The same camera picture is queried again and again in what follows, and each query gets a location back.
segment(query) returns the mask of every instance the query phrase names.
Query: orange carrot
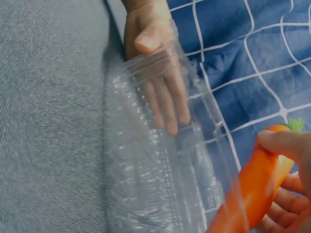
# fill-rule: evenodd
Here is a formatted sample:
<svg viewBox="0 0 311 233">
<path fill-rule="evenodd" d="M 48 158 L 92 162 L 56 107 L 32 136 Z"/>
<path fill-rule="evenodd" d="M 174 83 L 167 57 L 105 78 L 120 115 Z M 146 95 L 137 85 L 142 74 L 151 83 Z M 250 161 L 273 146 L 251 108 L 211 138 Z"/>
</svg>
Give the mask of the orange carrot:
<svg viewBox="0 0 311 233">
<path fill-rule="evenodd" d="M 273 125 L 267 130 L 300 131 L 303 125 L 302 119 L 290 120 L 288 125 Z M 293 160 L 266 151 L 257 138 L 251 158 L 239 172 L 206 233 L 247 233 L 255 228 L 293 165 Z"/>
</svg>

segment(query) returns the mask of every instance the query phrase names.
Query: child's hand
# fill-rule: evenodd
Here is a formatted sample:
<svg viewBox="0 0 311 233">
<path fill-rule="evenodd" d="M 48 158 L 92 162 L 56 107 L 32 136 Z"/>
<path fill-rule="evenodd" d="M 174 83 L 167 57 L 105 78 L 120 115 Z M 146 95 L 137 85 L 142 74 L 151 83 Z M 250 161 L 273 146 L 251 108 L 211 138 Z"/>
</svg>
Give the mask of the child's hand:
<svg viewBox="0 0 311 233">
<path fill-rule="evenodd" d="M 299 176 L 291 174 L 285 179 L 269 212 L 258 226 L 258 231 L 260 233 L 311 232 L 311 133 L 264 131 L 259 138 L 261 145 L 271 153 L 283 154 L 296 161 Z"/>
<path fill-rule="evenodd" d="M 171 28 L 172 17 L 166 0 L 148 2 L 128 13 L 124 36 L 125 55 L 128 60 L 141 53 L 154 52 L 174 36 Z M 175 135 L 178 129 L 175 107 L 181 124 L 188 124 L 190 121 L 185 85 L 179 69 L 174 68 L 175 66 L 174 58 L 167 59 L 155 65 L 152 70 L 146 69 L 143 75 L 140 74 L 149 78 L 143 82 L 142 89 L 150 104 L 156 126 L 165 126 L 171 135 Z M 163 74 L 153 77 L 152 73 L 162 73 L 162 70 Z"/>
</svg>

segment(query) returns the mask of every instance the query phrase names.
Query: blue checkered cloth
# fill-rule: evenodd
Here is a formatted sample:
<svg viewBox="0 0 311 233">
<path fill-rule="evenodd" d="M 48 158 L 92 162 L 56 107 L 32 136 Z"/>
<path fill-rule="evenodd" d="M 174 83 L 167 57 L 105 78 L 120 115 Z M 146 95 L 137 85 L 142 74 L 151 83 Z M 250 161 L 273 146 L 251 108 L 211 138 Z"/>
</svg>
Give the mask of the blue checkered cloth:
<svg viewBox="0 0 311 233">
<path fill-rule="evenodd" d="M 305 130 L 310 130 L 309 0 L 168 3 L 180 43 L 198 62 L 199 76 L 225 121 L 225 137 L 238 169 L 266 126 L 302 117 Z"/>
</svg>

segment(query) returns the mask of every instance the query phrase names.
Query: green carrot top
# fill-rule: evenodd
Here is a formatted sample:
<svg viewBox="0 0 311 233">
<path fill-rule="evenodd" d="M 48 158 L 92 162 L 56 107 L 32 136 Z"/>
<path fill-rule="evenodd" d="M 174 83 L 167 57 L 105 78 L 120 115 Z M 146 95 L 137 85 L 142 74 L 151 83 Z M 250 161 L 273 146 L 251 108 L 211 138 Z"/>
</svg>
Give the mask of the green carrot top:
<svg viewBox="0 0 311 233">
<path fill-rule="evenodd" d="M 292 131 L 302 131 L 305 126 L 305 121 L 300 117 L 298 120 L 288 119 L 288 124 L 283 124 L 287 126 Z"/>
</svg>

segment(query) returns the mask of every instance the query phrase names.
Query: clear plastic container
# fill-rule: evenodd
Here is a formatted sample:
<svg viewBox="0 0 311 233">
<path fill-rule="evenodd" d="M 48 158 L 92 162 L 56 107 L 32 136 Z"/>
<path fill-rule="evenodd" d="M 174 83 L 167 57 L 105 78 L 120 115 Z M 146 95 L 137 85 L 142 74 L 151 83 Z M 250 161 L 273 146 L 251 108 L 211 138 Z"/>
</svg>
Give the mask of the clear plastic container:
<svg viewBox="0 0 311 233">
<path fill-rule="evenodd" d="M 109 80 L 110 171 L 120 232 L 204 233 L 224 187 L 238 174 L 223 120 L 194 65 L 175 40 L 125 63 Z M 144 92 L 145 84 L 172 74 L 185 83 L 191 116 L 176 136 L 156 127 Z"/>
</svg>

